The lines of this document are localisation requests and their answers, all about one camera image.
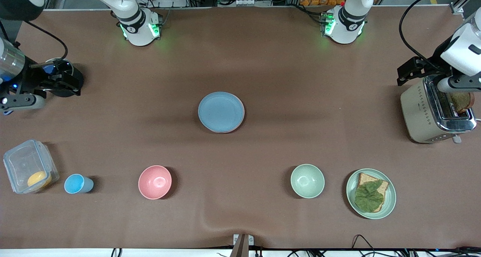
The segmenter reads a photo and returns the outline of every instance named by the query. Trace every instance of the blue cup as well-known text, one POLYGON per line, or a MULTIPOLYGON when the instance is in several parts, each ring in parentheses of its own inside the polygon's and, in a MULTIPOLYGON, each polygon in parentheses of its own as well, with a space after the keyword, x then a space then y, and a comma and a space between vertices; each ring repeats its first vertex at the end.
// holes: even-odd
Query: blue cup
POLYGON ((78 173, 70 175, 64 184, 64 189, 69 194, 86 193, 92 188, 93 181, 78 173))

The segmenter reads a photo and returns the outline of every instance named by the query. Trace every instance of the lettuce leaf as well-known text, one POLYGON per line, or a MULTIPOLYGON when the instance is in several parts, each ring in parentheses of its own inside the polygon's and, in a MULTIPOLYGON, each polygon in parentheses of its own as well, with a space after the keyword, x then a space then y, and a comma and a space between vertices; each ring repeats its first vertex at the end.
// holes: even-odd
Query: lettuce leaf
POLYGON ((356 189, 354 204, 364 212, 372 213, 383 203, 384 197, 377 190, 383 183, 379 179, 360 185, 356 189))

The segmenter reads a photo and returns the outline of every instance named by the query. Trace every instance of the blue plate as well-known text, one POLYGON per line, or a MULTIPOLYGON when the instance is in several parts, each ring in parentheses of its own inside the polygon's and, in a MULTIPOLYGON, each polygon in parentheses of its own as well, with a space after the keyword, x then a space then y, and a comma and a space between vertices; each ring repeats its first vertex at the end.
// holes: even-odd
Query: blue plate
POLYGON ((199 119, 209 130, 228 133, 244 120, 244 105, 237 96, 227 92, 213 92, 199 104, 199 119))

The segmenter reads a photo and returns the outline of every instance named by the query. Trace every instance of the green led light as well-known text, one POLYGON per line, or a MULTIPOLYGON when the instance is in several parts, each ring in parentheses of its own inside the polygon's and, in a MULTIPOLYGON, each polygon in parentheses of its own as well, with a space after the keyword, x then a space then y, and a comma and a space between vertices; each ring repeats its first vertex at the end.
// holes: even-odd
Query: green led light
POLYGON ((366 23, 365 21, 362 22, 361 26, 359 27, 359 32, 357 33, 357 36, 361 35, 362 33, 362 27, 364 27, 364 23, 366 23))
POLYGON ((151 33, 154 37, 158 37, 159 36, 159 28, 157 25, 152 25, 152 24, 149 24, 149 29, 151 30, 151 33))
POLYGON ((334 26, 336 25, 336 20, 333 19, 331 23, 329 23, 327 26, 326 26, 326 34, 327 35, 330 35, 334 29, 334 26))
POLYGON ((126 32, 125 32, 124 27, 122 27, 122 25, 120 25, 120 28, 122 28, 122 32, 124 32, 124 37, 127 38, 127 34, 126 34, 126 32))

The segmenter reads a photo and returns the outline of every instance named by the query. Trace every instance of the yellow fruit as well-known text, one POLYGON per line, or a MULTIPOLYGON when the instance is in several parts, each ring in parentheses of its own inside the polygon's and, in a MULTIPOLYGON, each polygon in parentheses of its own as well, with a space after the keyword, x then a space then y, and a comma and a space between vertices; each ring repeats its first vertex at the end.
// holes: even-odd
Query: yellow fruit
MULTIPOLYGON (((27 185, 30 187, 32 185, 35 185, 36 183, 40 182, 41 180, 45 179, 45 177, 47 177, 47 174, 41 170, 41 171, 38 171, 34 174, 32 174, 30 177, 29 177, 29 180, 27 181, 27 185)), ((50 183, 50 181, 52 181, 52 176, 49 176, 47 178, 47 180, 45 181, 45 183, 42 185, 48 185, 50 183)))

